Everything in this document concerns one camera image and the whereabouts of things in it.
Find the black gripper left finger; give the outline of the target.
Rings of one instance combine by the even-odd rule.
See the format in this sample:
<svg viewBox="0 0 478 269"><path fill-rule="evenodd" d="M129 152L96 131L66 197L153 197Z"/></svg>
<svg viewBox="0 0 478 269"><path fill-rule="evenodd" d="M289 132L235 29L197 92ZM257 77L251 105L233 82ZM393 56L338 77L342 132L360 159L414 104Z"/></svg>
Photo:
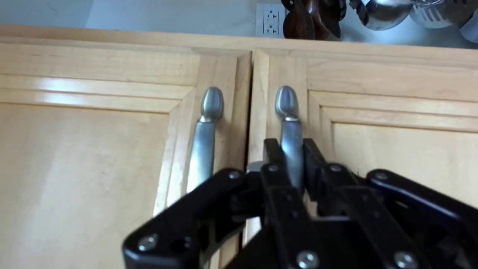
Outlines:
<svg viewBox="0 0 478 269"><path fill-rule="evenodd" d="M133 230L123 241L126 269L202 269L263 209L259 171L223 168Z"/></svg>

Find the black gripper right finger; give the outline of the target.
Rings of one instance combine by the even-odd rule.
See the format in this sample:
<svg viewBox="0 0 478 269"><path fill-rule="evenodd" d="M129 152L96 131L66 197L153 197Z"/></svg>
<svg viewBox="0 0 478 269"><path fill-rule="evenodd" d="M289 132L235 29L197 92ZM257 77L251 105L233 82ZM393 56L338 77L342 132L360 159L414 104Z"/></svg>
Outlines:
<svg viewBox="0 0 478 269"><path fill-rule="evenodd" d="M318 170L324 269L478 269L478 210L378 168Z"/></svg>

